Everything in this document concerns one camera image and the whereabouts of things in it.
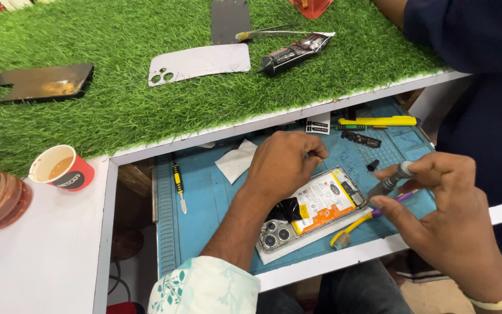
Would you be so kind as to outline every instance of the green screwdriver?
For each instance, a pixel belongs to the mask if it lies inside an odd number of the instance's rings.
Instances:
[[[353,124],[347,124],[347,125],[336,125],[336,126],[334,126],[334,129],[336,131],[366,131],[367,129],[385,130],[385,129],[387,129],[387,127],[386,126],[371,126],[371,125],[353,125]]]

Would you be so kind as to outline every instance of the glue tube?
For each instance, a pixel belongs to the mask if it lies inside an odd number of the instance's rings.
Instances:
[[[323,49],[336,33],[311,33],[299,42],[295,42],[261,59],[261,68],[257,73],[268,76],[278,75],[299,64]]]

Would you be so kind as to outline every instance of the phone battery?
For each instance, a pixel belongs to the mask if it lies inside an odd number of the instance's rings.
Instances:
[[[292,221],[296,234],[313,230],[356,208],[334,172],[311,180],[292,195],[297,198],[300,211],[303,208],[309,214],[309,218]]]

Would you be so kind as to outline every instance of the green artificial grass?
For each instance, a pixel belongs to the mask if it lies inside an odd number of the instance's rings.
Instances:
[[[290,72],[255,74],[261,57],[301,39],[249,44],[252,69],[149,87],[161,53],[210,45],[210,0],[62,0],[0,13],[0,72],[93,63],[85,97],[0,106],[0,169],[26,174],[46,148],[74,146],[84,158],[336,98],[444,67],[403,38],[369,0],[335,1],[307,20],[288,0],[248,0],[254,29],[299,22],[336,31],[319,55]]]

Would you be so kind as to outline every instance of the blue repair mat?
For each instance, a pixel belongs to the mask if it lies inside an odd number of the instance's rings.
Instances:
[[[358,117],[406,115],[392,98],[366,103],[366,106],[358,110],[357,114]],[[338,118],[333,115],[332,120],[336,122]],[[288,129],[304,130],[304,127],[296,123],[289,125]],[[214,161],[239,145],[243,139],[248,139],[259,145],[275,131],[276,128],[269,128],[234,136],[217,141],[216,146],[212,149],[192,147],[176,152],[174,158],[181,170],[187,214],[183,214],[181,211],[181,198],[175,189],[172,156],[162,155],[156,158],[160,276],[170,273],[187,259],[199,256],[224,218],[235,193],[247,177],[247,172],[245,172],[231,185],[214,164]],[[320,135],[329,151],[329,158],[315,169],[314,174],[335,166],[342,166],[364,195],[367,195],[369,189],[378,182],[366,168],[366,165],[373,160],[380,160],[377,167],[377,170],[380,170],[404,160],[418,160],[426,153],[435,151],[418,128],[414,126],[389,127],[387,130],[366,130],[357,131],[357,133],[381,140],[381,147],[372,149],[342,139],[340,138],[341,132],[333,129],[330,135]],[[404,204],[418,218],[436,208],[433,196],[426,190],[414,194],[404,201]],[[352,242],[348,246],[381,239],[396,233],[396,228],[385,217],[368,220],[351,233]],[[330,247],[329,241],[334,234],[336,232],[266,265],[263,265],[255,250],[249,272],[256,275],[330,253],[334,249]]]

